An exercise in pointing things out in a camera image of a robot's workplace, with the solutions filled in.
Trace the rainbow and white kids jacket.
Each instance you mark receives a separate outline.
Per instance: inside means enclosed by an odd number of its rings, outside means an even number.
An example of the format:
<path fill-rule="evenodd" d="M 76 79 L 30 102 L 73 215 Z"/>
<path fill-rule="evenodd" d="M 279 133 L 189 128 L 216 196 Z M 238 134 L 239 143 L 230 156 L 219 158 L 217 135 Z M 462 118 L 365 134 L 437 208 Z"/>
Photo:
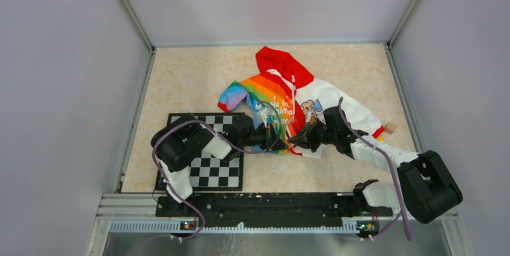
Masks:
<path fill-rule="evenodd" d="M 384 126 L 367 107 L 327 81 L 316 78 L 291 54 L 263 47 L 256 53 L 259 74 L 232 82 L 220 95 L 218 107 L 232 112 L 242 102 L 257 112 L 259 101 L 278 110 L 285 139 L 309 125 L 324 121 L 326 109 L 340 105 L 355 130 L 379 137 Z"/>

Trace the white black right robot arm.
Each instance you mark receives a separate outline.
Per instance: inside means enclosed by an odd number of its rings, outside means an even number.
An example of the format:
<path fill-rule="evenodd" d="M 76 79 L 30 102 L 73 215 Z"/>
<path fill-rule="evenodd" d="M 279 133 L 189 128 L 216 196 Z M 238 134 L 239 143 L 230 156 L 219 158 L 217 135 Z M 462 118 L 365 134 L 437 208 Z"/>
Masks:
<path fill-rule="evenodd" d="M 428 224 L 464 200 L 437 152 L 406 151 L 379 141 L 363 130 L 355 130 L 340 108 L 328 108 L 324 121 L 315 121 L 289 142 L 312 152 L 333 145 L 341 154 L 390 173 L 391 184 L 369 182 L 352 199 L 360 215 L 369 215 L 376 207 L 405 207 L 414 219 Z"/>

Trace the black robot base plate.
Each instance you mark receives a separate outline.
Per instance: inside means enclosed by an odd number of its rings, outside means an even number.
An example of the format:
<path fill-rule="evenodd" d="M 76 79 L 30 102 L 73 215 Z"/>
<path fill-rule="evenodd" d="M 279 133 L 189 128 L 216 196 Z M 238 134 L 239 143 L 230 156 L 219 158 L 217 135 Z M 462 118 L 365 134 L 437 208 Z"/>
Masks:
<path fill-rule="evenodd" d="M 196 219 L 208 228 L 341 227 L 343 218 L 366 216 L 367 208 L 352 195 L 336 193 L 193 194 L 189 204 L 158 198 L 155 215 Z"/>

